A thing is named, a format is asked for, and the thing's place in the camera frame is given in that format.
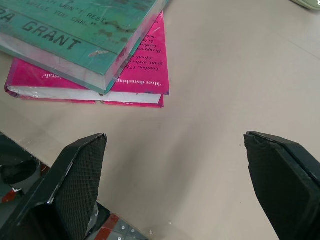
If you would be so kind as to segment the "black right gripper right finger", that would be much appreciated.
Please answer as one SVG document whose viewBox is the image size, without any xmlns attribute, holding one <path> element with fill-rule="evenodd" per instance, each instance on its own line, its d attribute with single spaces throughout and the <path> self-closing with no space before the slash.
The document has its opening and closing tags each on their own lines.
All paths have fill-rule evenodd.
<svg viewBox="0 0 320 240">
<path fill-rule="evenodd" d="M 255 195 L 279 240 L 320 240 L 320 162 L 297 142 L 244 134 Z"/>
</svg>

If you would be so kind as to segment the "pink hardcover book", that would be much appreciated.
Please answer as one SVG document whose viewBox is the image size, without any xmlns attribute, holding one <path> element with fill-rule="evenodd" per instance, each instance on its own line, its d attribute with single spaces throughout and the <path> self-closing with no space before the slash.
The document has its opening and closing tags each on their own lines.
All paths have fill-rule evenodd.
<svg viewBox="0 0 320 240">
<path fill-rule="evenodd" d="M 170 94 L 164 15 L 161 13 L 106 95 L 14 58 L 4 85 L 24 100 L 162 108 Z"/>
</svg>

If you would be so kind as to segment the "green hardcover book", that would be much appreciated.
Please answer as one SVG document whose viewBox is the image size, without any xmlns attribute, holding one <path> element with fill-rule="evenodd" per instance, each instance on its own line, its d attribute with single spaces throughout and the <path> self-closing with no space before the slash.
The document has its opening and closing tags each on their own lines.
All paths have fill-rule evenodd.
<svg viewBox="0 0 320 240">
<path fill-rule="evenodd" d="M 0 51 L 107 94 L 170 0 L 0 0 Z"/>
</svg>

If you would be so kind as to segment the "pale green object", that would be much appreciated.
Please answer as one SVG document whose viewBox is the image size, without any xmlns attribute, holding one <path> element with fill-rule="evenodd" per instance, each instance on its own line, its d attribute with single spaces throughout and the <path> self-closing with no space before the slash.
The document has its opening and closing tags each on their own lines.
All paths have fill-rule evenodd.
<svg viewBox="0 0 320 240">
<path fill-rule="evenodd" d="M 308 10 L 320 11 L 320 0 L 291 0 Z"/>
</svg>

